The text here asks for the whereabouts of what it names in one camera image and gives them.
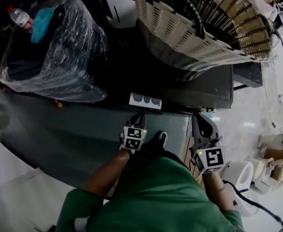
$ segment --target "basket handle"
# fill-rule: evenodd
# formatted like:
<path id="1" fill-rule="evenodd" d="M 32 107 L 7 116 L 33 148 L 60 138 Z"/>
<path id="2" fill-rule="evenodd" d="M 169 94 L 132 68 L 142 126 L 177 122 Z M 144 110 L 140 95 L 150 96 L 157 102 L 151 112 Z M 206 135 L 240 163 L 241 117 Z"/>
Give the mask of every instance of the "basket handle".
<path id="1" fill-rule="evenodd" d="M 153 5 L 153 1 L 159 2 L 159 0 L 146 0 L 146 2 Z M 205 29 L 203 26 L 203 23 L 200 19 L 200 16 L 194 7 L 194 5 L 191 3 L 190 0 L 176 0 L 177 5 L 174 6 L 174 12 L 177 12 L 179 15 L 182 15 L 183 17 L 187 18 L 188 20 L 194 20 L 196 24 L 196 33 L 195 36 L 198 36 L 202 39 L 205 38 Z"/>

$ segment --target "black cable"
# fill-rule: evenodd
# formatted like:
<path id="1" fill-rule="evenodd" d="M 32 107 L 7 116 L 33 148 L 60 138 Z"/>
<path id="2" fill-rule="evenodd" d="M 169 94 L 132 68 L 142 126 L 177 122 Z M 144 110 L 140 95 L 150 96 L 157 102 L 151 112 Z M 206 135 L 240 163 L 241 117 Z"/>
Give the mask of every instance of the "black cable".
<path id="1" fill-rule="evenodd" d="M 280 132 L 280 134 L 281 134 L 281 136 L 282 136 L 282 145 L 283 145 L 283 135 L 282 135 L 282 132 L 281 132 L 281 130 L 279 129 L 279 128 L 277 128 L 278 130 L 279 130 L 279 132 Z"/>
<path id="2" fill-rule="evenodd" d="M 266 94 L 266 99 L 267 99 L 269 117 L 270 117 L 270 120 L 271 120 L 271 122 L 272 122 L 272 118 L 271 118 L 271 114 L 270 114 L 270 109 L 269 109 L 269 100 L 268 100 L 268 95 L 267 95 L 267 91 L 266 91 L 266 87 L 265 87 L 265 80 L 264 80 L 263 71 L 262 71 L 262 78 L 263 78 L 263 84 L 264 84 L 263 86 L 264 86 L 264 90 L 265 90 L 265 94 Z"/>
<path id="3" fill-rule="evenodd" d="M 195 163 L 192 161 L 192 159 L 190 159 L 190 163 L 189 163 L 189 170 L 191 171 L 191 164 L 193 165 L 193 166 L 195 166 Z"/>
<path id="4" fill-rule="evenodd" d="M 253 205 L 253 206 L 255 206 L 255 207 L 257 207 L 257 208 L 259 208 L 259 209 L 261 209 L 261 210 L 267 212 L 267 213 L 268 213 L 269 215 L 271 215 L 278 223 L 280 223 L 280 224 L 282 225 L 282 227 L 283 227 L 283 221 L 282 221 L 282 219 L 281 219 L 279 216 L 273 214 L 271 211 L 269 211 L 268 209 L 266 209 L 266 208 L 265 208 L 264 206 L 262 206 L 261 204 L 256 203 L 256 202 L 254 202 L 254 201 L 252 201 L 252 200 L 249 200 L 249 199 L 247 199 L 246 197 L 244 197 L 244 196 L 237 190 L 237 188 L 236 188 L 232 183 L 230 183 L 229 181 L 223 180 L 223 183 L 224 183 L 224 184 L 226 184 L 226 183 L 230 184 L 230 185 L 233 187 L 235 193 L 236 193 L 241 199 L 243 199 L 245 202 L 249 203 L 250 205 Z"/>

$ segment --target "dark table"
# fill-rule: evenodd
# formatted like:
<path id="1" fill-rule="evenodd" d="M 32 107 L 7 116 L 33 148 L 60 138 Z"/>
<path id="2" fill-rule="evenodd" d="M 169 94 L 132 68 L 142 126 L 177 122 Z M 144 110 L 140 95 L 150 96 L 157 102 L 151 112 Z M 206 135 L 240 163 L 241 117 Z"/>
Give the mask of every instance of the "dark table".
<path id="1" fill-rule="evenodd" d="M 182 71 L 163 64 L 146 47 L 141 32 L 115 29 L 106 69 L 97 70 L 95 83 L 108 91 L 112 102 L 128 104 L 131 92 L 161 99 L 162 111 L 191 112 L 200 108 L 231 108 L 233 67 L 205 71 L 189 82 L 175 80 Z"/>
<path id="2" fill-rule="evenodd" d="M 234 64 L 234 81 L 242 83 L 235 87 L 234 90 L 239 90 L 245 87 L 261 87 L 263 86 L 262 68 L 260 63 L 248 62 Z"/>

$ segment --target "red bottle cap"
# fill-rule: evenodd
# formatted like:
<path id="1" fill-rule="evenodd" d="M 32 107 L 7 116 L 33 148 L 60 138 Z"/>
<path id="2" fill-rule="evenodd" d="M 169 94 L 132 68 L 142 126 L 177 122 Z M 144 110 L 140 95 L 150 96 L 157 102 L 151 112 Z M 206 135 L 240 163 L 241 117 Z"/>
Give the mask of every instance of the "red bottle cap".
<path id="1" fill-rule="evenodd" d="M 13 10 L 14 8 L 12 6 L 9 6 L 7 9 L 7 13 L 10 14 L 11 10 Z"/>

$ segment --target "gray surface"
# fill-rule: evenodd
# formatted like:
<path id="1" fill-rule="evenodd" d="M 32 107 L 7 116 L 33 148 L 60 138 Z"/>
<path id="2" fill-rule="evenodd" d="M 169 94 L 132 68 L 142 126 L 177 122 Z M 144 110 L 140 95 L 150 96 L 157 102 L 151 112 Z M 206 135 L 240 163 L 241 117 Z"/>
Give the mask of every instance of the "gray surface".
<path id="1" fill-rule="evenodd" d="M 116 155 L 123 125 L 136 113 L 130 108 L 79 103 L 64 103 L 58 109 L 50 99 L 0 90 L 0 139 L 26 162 L 60 181 L 81 187 Z M 186 115 L 147 114 L 146 142 L 157 131 L 167 131 L 166 150 L 182 157 L 188 124 Z"/>

